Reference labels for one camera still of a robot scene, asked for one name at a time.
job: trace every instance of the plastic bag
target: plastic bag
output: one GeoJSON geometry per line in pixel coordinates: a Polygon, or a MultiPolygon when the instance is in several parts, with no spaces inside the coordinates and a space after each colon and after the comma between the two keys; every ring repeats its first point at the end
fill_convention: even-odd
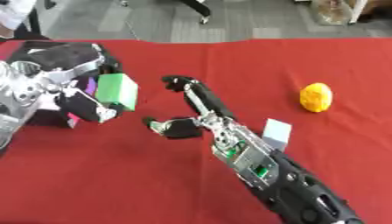
{"type": "Polygon", "coordinates": [[[321,25],[347,25],[353,14],[343,0],[313,0],[311,9],[321,25]]]}

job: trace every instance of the small cube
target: small cube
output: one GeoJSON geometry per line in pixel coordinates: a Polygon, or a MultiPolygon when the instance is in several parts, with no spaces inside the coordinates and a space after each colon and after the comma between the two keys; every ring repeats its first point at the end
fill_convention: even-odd
{"type": "Polygon", "coordinates": [[[291,125],[285,122],[279,122],[274,119],[268,119],[262,133],[262,140],[272,146],[274,149],[278,149],[284,152],[287,143],[289,142],[291,133],[291,125]]]}
{"type": "Polygon", "coordinates": [[[135,110],[137,84],[124,73],[103,74],[98,80],[95,98],[103,104],[121,103],[126,110],[135,110]]]}

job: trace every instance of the floor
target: floor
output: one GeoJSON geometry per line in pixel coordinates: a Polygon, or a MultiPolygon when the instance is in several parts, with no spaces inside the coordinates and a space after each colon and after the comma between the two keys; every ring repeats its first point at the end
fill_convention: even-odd
{"type": "Polygon", "coordinates": [[[392,20],[349,26],[314,22],[308,3],[293,0],[207,0],[208,24],[175,0],[55,0],[44,10],[43,33],[53,39],[141,39],[154,42],[221,42],[242,39],[391,37],[392,20]]]}

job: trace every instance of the screw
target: screw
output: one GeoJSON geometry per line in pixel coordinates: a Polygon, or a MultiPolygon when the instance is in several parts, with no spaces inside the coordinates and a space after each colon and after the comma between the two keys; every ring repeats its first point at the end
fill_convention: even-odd
{"type": "Polygon", "coordinates": [[[294,180],[296,180],[296,178],[297,178],[297,175],[295,174],[295,173],[289,173],[289,174],[287,174],[287,180],[289,180],[289,181],[294,181],[294,180]]]}

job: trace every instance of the silver robotic hand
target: silver robotic hand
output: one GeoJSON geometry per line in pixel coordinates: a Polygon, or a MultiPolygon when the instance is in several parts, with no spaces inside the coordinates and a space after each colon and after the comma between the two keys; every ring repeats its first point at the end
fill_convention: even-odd
{"type": "Polygon", "coordinates": [[[89,121],[102,123],[122,111],[116,105],[103,107],[75,85],[75,79],[99,74],[111,60],[101,46],[42,43],[43,49],[31,49],[9,62],[0,61],[0,153],[39,109],[44,95],[55,95],[59,107],[89,121]]]}
{"type": "Polygon", "coordinates": [[[266,144],[234,115],[211,90],[184,76],[166,76],[167,88],[184,92],[197,117],[144,123],[169,138],[198,137],[200,128],[213,133],[213,154],[234,170],[239,179],[270,211],[288,224],[362,224],[347,202],[313,174],[266,144]]]}

